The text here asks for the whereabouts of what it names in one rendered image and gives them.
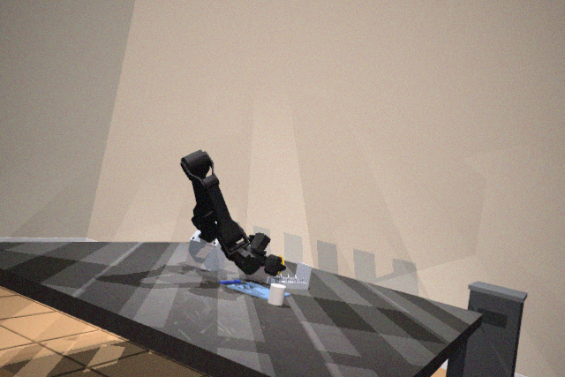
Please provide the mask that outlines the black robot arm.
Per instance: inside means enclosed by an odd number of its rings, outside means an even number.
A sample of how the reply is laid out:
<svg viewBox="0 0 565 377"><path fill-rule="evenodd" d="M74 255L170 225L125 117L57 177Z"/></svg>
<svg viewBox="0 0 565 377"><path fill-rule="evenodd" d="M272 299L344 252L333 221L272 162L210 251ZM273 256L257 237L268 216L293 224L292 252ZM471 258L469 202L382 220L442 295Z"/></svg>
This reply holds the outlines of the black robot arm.
<svg viewBox="0 0 565 377"><path fill-rule="evenodd" d="M228 260L232 260L247 275L255 273L259 260L249 252L248 245L255 252L266 255L264 251L271 241L264 233L247 235L237 222L233 221L214 173L214 162L208 153L198 150L181 159L181 167L192 181L196 199L192 223L200 230L199 238L211 243L217 238ZM212 175L207 173L212 168ZM215 222L216 221L216 222ZM236 243L240 239L244 241ZM249 239L249 241L248 241Z"/></svg>

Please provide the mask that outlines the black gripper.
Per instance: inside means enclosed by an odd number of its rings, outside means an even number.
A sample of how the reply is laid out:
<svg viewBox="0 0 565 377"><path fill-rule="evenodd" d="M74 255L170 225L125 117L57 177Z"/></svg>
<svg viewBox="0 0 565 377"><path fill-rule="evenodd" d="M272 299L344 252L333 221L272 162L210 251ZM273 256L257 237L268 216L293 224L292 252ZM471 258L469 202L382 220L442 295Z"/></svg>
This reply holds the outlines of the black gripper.
<svg viewBox="0 0 565 377"><path fill-rule="evenodd" d="M282 257L273 254L270 254L267 257L264 256L264 254L255 252L255 249L251 248L249 245L247 247L249 249L249 252L259 260L260 267L265 266L264 267L265 273L277 276L279 271L283 271L286 269L286 266L284 266L281 263ZM260 267L258 269L260 269Z"/></svg>

